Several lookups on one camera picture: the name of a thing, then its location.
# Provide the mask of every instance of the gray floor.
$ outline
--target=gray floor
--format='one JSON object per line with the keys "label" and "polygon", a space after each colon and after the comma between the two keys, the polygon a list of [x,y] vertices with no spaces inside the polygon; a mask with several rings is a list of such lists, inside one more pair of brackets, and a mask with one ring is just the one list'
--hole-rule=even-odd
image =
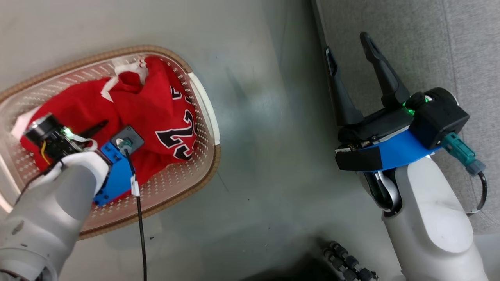
{"label": "gray floor", "polygon": [[[0,3],[0,89],[63,63],[153,44],[212,101],[222,161],[204,189],[147,218],[150,280],[238,280],[337,240],[382,280],[399,264],[381,211],[334,160],[336,126],[307,0]],[[142,278],[137,224],[80,241],[61,280]]]}

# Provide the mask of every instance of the gray robot arm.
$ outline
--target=gray robot arm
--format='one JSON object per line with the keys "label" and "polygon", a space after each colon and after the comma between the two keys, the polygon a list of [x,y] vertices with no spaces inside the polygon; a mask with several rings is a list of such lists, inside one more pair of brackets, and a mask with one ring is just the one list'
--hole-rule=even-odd
{"label": "gray robot arm", "polygon": [[0,223],[0,281],[58,280],[89,216],[98,181],[100,175],[83,161],[22,196]]}

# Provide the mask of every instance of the gray fabric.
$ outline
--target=gray fabric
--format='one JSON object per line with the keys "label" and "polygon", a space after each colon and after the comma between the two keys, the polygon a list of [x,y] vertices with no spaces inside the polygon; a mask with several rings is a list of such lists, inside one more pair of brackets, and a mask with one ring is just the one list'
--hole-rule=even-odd
{"label": "gray fabric", "polygon": [[[488,200],[471,217],[475,233],[500,231],[500,5],[496,0],[318,0],[326,43],[355,105],[365,114],[382,95],[359,33],[367,31],[410,90],[448,89],[471,119],[463,139],[488,166]],[[479,178],[440,151],[434,160],[466,210],[481,197]]]}

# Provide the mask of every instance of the perforated basket wall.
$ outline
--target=perforated basket wall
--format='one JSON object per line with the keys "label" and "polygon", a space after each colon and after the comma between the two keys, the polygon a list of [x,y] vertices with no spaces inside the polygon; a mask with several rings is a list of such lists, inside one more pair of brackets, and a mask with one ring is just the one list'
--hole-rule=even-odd
{"label": "perforated basket wall", "polygon": [[[119,49],[47,71],[0,93],[0,206],[10,212],[16,198],[38,170],[32,155],[9,133],[19,115],[43,104],[71,85],[114,75],[113,62],[134,62],[157,56],[169,64],[193,101],[197,118],[197,149],[192,159],[171,164],[141,186],[143,217],[155,214],[188,197],[214,176],[221,157],[215,114],[191,67],[172,51],[156,46]],[[134,197],[93,206],[80,238],[85,239],[136,222]]]}

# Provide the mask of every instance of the yellow wire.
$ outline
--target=yellow wire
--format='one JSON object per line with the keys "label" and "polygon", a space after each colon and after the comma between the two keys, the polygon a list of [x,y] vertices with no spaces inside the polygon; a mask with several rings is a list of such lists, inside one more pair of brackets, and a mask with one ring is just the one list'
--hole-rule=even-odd
{"label": "yellow wire", "polygon": [[51,162],[47,159],[47,157],[45,156],[45,147],[47,146],[47,142],[44,140],[43,141],[43,144],[41,146],[41,150],[40,150],[40,154],[41,156],[43,157],[43,160],[45,160],[45,162],[47,162],[47,164],[51,164]]}

